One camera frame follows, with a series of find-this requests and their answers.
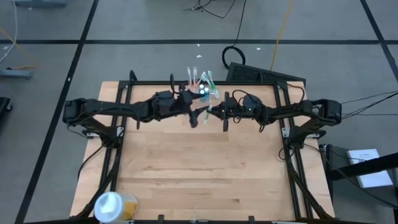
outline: yellow cable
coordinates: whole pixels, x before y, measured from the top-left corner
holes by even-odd
[[[278,51],[279,40],[282,37],[282,33],[284,32],[286,21],[287,21],[287,18],[289,17],[290,11],[292,10],[292,6],[293,6],[293,0],[290,0],[289,9],[287,10],[287,13],[286,13],[286,16],[285,16],[285,19],[284,19],[284,23],[282,24],[282,27],[280,28],[280,31],[279,31],[279,34],[278,34],[278,38],[276,39],[276,44],[275,44],[275,49],[274,49],[274,56],[272,56],[272,63],[271,63],[271,68],[270,68],[271,71],[272,71],[272,68],[274,66],[276,53]]]
[[[13,68],[13,69],[35,68],[36,65],[37,65],[36,59],[35,59],[34,57],[32,57],[32,56],[30,55],[30,53],[28,53],[28,51],[26,51],[24,48],[22,48],[20,45],[18,45],[18,44],[12,39],[12,37],[10,37],[10,35],[8,35],[8,33],[7,33],[6,31],[4,31],[4,29],[2,29],[1,27],[0,27],[0,32],[2,32],[9,40],[11,40],[11,42],[14,43],[14,45],[15,45],[22,53],[24,53],[31,61],[33,61],[33,63],[35,64],[35,65],[29,65],[29,66],[20,66],[20,67],[16,67],[16,68]]]

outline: wooden tabletop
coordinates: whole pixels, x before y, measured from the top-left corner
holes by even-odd
[[[290,84],[303,86],[301,82]],[[98,99],[115,101],[117,87],[118,82],[104,82]],[[162,85],[133,86],[131,103],[169,89]],[[218,89],[221,99],[225,91],[231,94],[241,89],[258,96],[265,105],[276,107],[272,86],[233,85]],[[292,103],[298,102],[301,94],[300,89],[289,87]],[[211,102],[217,105],[220,101]],[[204,125],[204,117],[204,113],[200,115],[197,128],[190,127],[188,116],[178,116],[141,123],[140,130],[136,130],[133,119],[127,119],[116,191],[138,198],[139,211],[134,219],[156,220],[163,214],[166,220],[248,220],[250,215],[256,220],[294,220],[285,162],[277,155],[282,148],[279,122],[259,133],[255,121],[242,119],[234,124],[231,120],[224,133],[222,121],[210,116]],[[111,124],[111,116],[96,119]],[[301,125],[307,119],[296,117],[295,123]],[[318,144],[314,139],[307,139],[306,143],[315,147]],[[99,139],[89,140],[85,158],[100,145]],[[71,215],[80,212],[97,190],[104,152],[82,170]],[[301,153],[309,191],[334,216],[319,152],[305,147]],[[298,197],[304,217],[299,190]]]

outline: wooden table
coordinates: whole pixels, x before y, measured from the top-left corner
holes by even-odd
[[[303,86],[301,82],[291,84]],[[104,82],[98,99],[115,101],[117,87],[118,82]],[[169,89],[166,85],[133,86],[131,103]],[[221,99],[225,91],[231,94],[242,89],[258,96],[265,105],[276,107],[272,86],[233,85],[218,89]],[[298,102],[301,94],[300,89],[289,87],[292,103]],[[139,199],[134,219],[156,220],[163,214],[166,220],[248,220],[250,215],[256,220],[294,220],[285,162],[277,155],[282,148],[279,122],[259,133],[255,121],[242,119],[234,124],[231,120],[228,132],[224,133],[222,121],[210,116],[204,126],[204,116],[203,113],[199,117],[197,128],[190,127],[188,116],[141,123],[140,130],[136,130],[133,119],[127,120],[116,191]],[[96,116],[96,119],[111,124],[111,116]],[[301,125],[307,119],[296,117],[295,123]],[[314,139],[305,143],[317,147]],[[100,145],[99,139],[89,140],[85,158]],[[97,190],[104,152],[82,170],[71,215],[80,212]],[[305,147],[301,153],[309,191],[334,216],[319,152]],[[298,198],[304,217],[299,190]]]

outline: white paper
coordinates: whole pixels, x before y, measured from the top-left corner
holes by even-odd
[[[349,150],[347,151],[347,155],[350,158],[356,158],[350,159],[350,162],[352,164],[357,164],[359,162],[364,162],[380,157],[379,153],[377,153],[377,149]],[[391,178],[385,170],[373,174],[362,175],[357,178],[362,188],[392,185]]]

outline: gray floor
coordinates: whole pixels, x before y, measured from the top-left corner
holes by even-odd
[[[78,40],[92,0],[70,0],[61,9],[19,8],[19,39]],[[242,1],[236,1],[225,19],[200,11],[182,11],[195,0],[127,1],[100,0],[88,39],[163,40],[234,39]],[[398,39],[398,3],[368,0],[375,20],[387,40]],[[211,3],[209,10],[223,14],[230,0]],[[275,39],[288,8],[288,0],[248,1],[242,39]],[[0,26],[14,35],[12,5],[0,2]],[[359,1],[295,1],[283,39],[376,40],[376,35]],[[0,45],[0,55],[5,45]],[[186,78],[186,67],[211,70],[215,80],[224,80],[221,63],[225,44],[85,45],[67,99],[96,98],[101,82],[125,80],[133,69],[140,80]],[[77,45],[23,45],[39,66],[31,80],[0,79],[0,95],[12,98],[14,110],[0,132],[0,221],[12,223],[21,205],[52,119],[65,77]],[[247,64],[268,69],[274,46],[239,44]],[[388,46],[398,57],[398,46]],[[240,62],[234,53],[228,60]],[[0,68],[27,65],[26,56],[14,50]],[[274,70],[307,79],[310,99],[346,101],[398,89],[398,82],[380,45],[280,45]],[[344,106],[344,112],[365,106],[374,99]],[[372,108],[368,113],[396,113],[398,98]],[[360,117],[327,128],[322,143],[349,149],[377,148],[380,155],[397,152],[395,117]],[[69,215],[76,173],[83,159],[86,141],[66,131],[59,122],[30,205],[27,221],[66,218]],[[392,222],[392,210],[352,196],[336,187],[336,215],[358,222]]]

